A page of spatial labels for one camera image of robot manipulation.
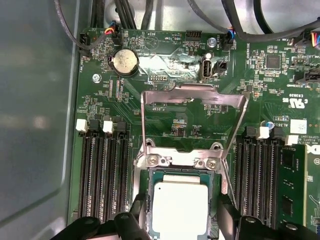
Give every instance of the ram slot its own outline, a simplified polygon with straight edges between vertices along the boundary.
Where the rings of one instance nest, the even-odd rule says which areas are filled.
[[[262,146],[259,142],[256,142],[254,149],[254,164],[253,164],[253,209],[252,215],[258,217],[260,213],[260,185],[261,185],[261,152]]]
[[[273,149],[273,162],[272,162],[272,199],[271,199],[271,220],[270,227],[276,229],[277,224],[277,191],[278,191],[278,171],[279,171],[279,161],[280,161],[280,146],[279,144],[274,146]]]
[[[240,193],[240,209],[242,215],[247,215],[248,202],[248,164],[249,164],[249,144],[245,142],[242,148],[242,164],[241,164],[241,193]]]
[[[256,145],[251,143],[249,145],[249,158],[248,158],[248,180],[247,180],[247,204],[246,204],[246,209],[247,215],[252,216],[253,214],[253,206],[254,206],[254,201],[253,201],[253,196],[254,196],[254,174],[255,174],[255,152],[256,152]]]
[[[274,162],[274,146],[269,144],[267,146],[266,168],[265,168],[265,207],[264,218],[265,224],[270,226],[271,224],[271,210],[273,200],[273,162]]]
[[[268,146],[262,141],[261,143],[261,165],[260,165],[260,198],[259,198],[259,215],[258,218],[265,224],[266,212],[266,185],[267,185],[267,164],[268,164]]]
[[[236,145],[235,166],[234,166],[234,192],[237,208],[240,207],[240,192],[241,192],[241,164],[243,161],[242,143]]]
[[[128,139],[125,136],[119,136],[119,187],[117,193],[117,212],[124,212],[127,200],[127,182],[128,182]]]
[[[82,139],[82,155],[81,155],[81,172],[80,172],[80,191],[79,191],[79,205],[78,205],[78,216],[79,218],[86,215],[86,192],[88,184],[88,164],[90,161],[88,156],[90,156],[91,149],[91,137],[84,136]]]
[[[95,164],[95,196],[94,196],[94,216],[103,221],[101,212],[103,211],[103,177],[104,177],[104,138],[97,138],[96,142],[96,164]]]
[[[115,177],[116,177],[116,152],[117,152],[117,140],[108,137],[105,139],[104,144],[104,172],[103,182],[105,187],[103,188],[104,200],[103,200],[103,221],[106,222],[110,219],[114,213],[115,205]]]

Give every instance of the motherboard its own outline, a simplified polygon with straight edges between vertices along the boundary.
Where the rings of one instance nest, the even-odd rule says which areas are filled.
[[[90,43],[103,33],[88,28],[81,38]],[[123,29],[118,38],[107,37],[80,58],[69,223],[83,216],[105,222],[128,211],[138,192],[152,199],[155,179],[166,174],[196,176],[209,189],[209,230],[203,239],[219,237],[215,198],[224,181],[219,171],[210,171],[214,162],[197,170],[188,164],[155,166],[163,159],[148,158],[149,167],[139,171],[135,186],[135,168],[147,144],[180,153],[226,149],[241,114],[237,107],[188,93],[179,102],[150,100],[153,92],[196,86],[203,96],[209,88],[221,96],[246,96],[243,119],[226,155],[241,214],[272,228],[287,221],[317,230],[320,78],[314,72],[320,67],[319,51],[294,46],[287,38],[246,43],[201,31]],[[160,237],[150,229],[154,239]]]

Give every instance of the black connector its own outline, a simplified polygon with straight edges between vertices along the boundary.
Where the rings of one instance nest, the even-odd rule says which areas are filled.
[[[202,31],[189,31],[185,33],[186,41],[200,42],[202,36]]]
[[[224,35],[221,41],[221,48],[223,51],[230,51],[231,47],[234,45],[235,39],[232,37],[231,33],[228,32]]]
[[[217,61],[212,68],[212,74],[223,75],[225,71],[227,71],[226,61]]]
[[[312,40],[310,31],[305,31],[292,39],[293,46],[311,46],[311,44]]]
[[[298,74],[294,78],[296,83],[319,84],[320,83],[320,67],[310,69],[308,72],[305,72],[303,74],[303,77],[301,77]]]
[[[85,32],[81,32],[80,34],[80,43],[86,46],[89,46],[91,43],[91,39]],[[90,50],[79,48],[79,52],[86,57],[90,57]]]

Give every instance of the white sticker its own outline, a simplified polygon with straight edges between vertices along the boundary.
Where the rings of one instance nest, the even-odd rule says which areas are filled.
[[[291,134],[307,134],[307,120],[291,119],[290,133]]]

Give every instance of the screw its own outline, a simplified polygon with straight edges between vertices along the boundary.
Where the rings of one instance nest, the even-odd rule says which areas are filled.
[[[150,155],[147,159],[147,163],[150,165],[150,166],[155,166],[159,163],[159,158],[157,155]]]
[[[290,224],[290,223],[288,223],[288,224],[286,225],[286,227],[287,227],[288,229],[292,230],[292,231],[298,230],[298,228],[297,228],[295,225]]]
[[[217,46],[217,39],[215,39],[214,37],[210,37],[207,41],[207,45],[209,48],[214,48],[215,46]]]
[[[92,81],[95,83],[95,84],[98,84],[101,82],[101,76],[99,74],[93,74],[92,76]]]
[[[251,223],[251,224],[253,224],[253,223],[256,222],[256,220],[255,220],[253,217],[250,217],[250,216],[246,217],[245,220],[246,220],[247,222]]]
[[[209,158],[208,161],[206,162],[206,166],[207,166],[209,169],[211,169],[211,170],[215,169],[216,164],[217,164],[217,161],[214,160],[214,159],[210,159],[210,158]]]

